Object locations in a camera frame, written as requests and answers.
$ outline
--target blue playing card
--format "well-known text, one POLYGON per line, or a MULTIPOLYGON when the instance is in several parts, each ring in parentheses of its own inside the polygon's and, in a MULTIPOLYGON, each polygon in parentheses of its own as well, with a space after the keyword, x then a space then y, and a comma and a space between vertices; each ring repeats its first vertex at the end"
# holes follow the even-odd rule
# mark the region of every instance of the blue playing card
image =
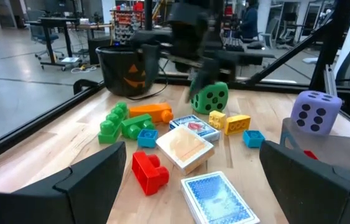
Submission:
POLYGON ((184 179, 182 184, 192 209, 201 214, 200 223, 259 223, 222 172, 184 179))

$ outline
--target black plastic bucket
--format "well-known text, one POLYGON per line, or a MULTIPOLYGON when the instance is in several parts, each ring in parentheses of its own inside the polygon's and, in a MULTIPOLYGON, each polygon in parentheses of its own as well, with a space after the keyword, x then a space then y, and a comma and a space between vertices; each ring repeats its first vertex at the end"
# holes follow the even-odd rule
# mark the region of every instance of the black plastic bucket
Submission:
POLYGON ((118 96, 137 96, 147 92, 151 84, 145 83, 144 60, 130 46, 98 47, 104 84, 118 96))

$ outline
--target yellow lego brick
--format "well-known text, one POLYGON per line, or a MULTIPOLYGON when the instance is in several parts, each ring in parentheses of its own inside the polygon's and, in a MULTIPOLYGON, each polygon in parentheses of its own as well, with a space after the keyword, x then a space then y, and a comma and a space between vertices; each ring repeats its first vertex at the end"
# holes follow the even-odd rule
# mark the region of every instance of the yellow lego brick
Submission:
POLYGON ((241 133, 249 129, 251 117, 247 115, 232 116, 226 120, 226 128, 224 133, 226 135, 241 133))
POLYGON ((222 129, 224 128, 224 124, 226 122, 226 115, 224 113, 220 113, 219 111, 210 112, 209 124, 216 128, 222 129))

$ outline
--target green lego brick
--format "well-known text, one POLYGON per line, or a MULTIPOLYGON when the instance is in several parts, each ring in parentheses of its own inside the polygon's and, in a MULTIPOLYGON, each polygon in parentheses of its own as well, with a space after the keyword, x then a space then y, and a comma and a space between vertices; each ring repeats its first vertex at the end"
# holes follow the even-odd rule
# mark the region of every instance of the green lego brick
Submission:
POLYGON ((129 118, 122 122, 122 135, 125 138, 137 139, 142 129, 154 129, 152 117, 149 114, 143 114, 134 118, 129 118))
POLYGON ((217 82, 208 85, 196 94, 190 103, 193 109, 200 114, 209 114, 210 112, 222 111, 229 99, 229 88, 224 82, 217 82))
POLYGON ((106 120, 100 124, 98 139, 100 144, 112 144, 117 141, 121 133, 121 122, 127 118, 126 103, 117 103, 107 115, 106 120))

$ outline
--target person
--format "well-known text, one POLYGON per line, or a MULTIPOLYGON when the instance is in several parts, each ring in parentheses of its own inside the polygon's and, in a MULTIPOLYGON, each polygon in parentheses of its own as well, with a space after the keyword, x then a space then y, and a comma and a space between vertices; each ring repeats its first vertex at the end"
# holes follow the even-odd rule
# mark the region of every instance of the person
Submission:
POLYGON ((254 39, 257 37, 257 0, 247 0, 246 12, 240 24, 243 39, 254 39))

